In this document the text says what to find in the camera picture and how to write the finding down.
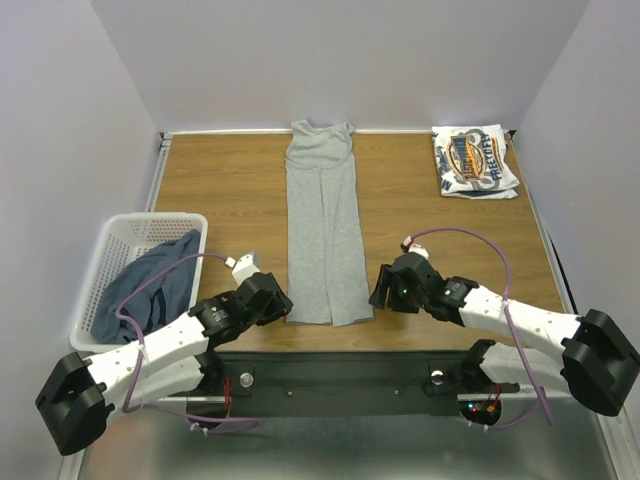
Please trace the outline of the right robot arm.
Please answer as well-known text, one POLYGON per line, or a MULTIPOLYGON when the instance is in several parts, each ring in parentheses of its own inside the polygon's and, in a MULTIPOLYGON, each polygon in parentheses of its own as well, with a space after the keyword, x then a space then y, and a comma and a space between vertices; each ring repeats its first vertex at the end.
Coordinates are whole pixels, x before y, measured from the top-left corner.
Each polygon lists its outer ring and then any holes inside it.
POLYGON ((539 385, 614 417, 639 375, 638 351, 608 314, 571 315, 505 300, 473 280, 442 277, 425 253, 408 251, 382 265, 369 302, 511 337, 514 347, 476 343, 460 366, 461 381, 472 390, 491 383, 539 385))

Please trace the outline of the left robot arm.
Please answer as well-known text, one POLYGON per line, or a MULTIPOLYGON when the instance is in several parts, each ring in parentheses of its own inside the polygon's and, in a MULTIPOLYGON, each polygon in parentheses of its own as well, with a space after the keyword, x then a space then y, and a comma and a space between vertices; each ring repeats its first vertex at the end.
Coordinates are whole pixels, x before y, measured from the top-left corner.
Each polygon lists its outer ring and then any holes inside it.
POLYGON ((35 406, 63 456, 94 443, 120 413, 156 399, 196 389, 215 392, 223 371, 214 349, 236 340, 254 325, 286 315, 292 301, 270 273, 256 272, 237 289, 207 298, 172 323, 102 354, 73 352, 53 367, 35 406))

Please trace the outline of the grey tank top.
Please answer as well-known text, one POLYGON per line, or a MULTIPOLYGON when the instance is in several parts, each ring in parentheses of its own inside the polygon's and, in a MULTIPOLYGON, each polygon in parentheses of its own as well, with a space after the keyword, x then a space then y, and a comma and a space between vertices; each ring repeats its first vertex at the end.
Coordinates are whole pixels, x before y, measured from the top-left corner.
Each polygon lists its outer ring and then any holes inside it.
POLYGON ((289 324, 345 327, 374 318, 348 123, 291 124, 285 154, 289 324))

